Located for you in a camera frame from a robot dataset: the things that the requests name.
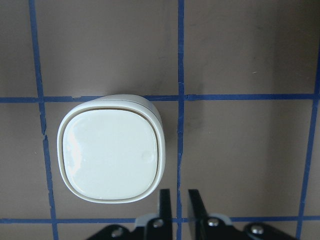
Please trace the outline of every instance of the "white plastic container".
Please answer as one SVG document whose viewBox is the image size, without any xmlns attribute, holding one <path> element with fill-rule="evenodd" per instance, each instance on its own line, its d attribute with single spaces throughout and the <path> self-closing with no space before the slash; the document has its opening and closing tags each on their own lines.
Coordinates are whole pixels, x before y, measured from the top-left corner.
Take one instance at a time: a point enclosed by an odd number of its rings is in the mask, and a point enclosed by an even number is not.
<svg viewBox="0 0 320 240">
<path fill-rule="evenodd" d="M 78 197 L 105 204 L 145 198 L 165 168 L 165 138 L 156 107 L 136 95 L 84 102 L 57 134 L 60 173 Z"/>
</svg>

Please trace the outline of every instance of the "silver bolt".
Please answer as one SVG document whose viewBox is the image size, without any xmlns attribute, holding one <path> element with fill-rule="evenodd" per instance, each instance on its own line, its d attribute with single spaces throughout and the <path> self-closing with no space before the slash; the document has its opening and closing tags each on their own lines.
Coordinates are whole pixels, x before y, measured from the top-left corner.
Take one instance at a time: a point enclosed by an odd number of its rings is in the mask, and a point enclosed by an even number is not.
<svg viewBox="0 0 320 240">
<path fill-rule="evenodd" d="M 164 225 L 164 221 L 162 219 L 156 219 L 153 221 L 154 228 L 161 228 Z"/>
<path fill-rule="evenodd" d="M 113 237 L 113 238 L 118 238 L 118 237 L 120 237 L 123 233 L 124 233 L 124 230 L 123 230 L 121 227 L 119 227 L 119 228 L 117 228 L 117 229 L 115 229 L 115 230 L 112 231 L 111 237 Z"/>
<path fill-rule="evenodd" d="M 264 228 L 260 225 L 252 225 L 251 232 L 253 234 L 261 235 L 264 233 Z"/>
<path fill-rule="evenodd" d="M 219 225 L 219 220 L 217 218 L 215 218 L 215 217 L 209 218 L 208 219 L 208 225 L 210 227 L 216 227 L 216 226 Z"/>
</svg>

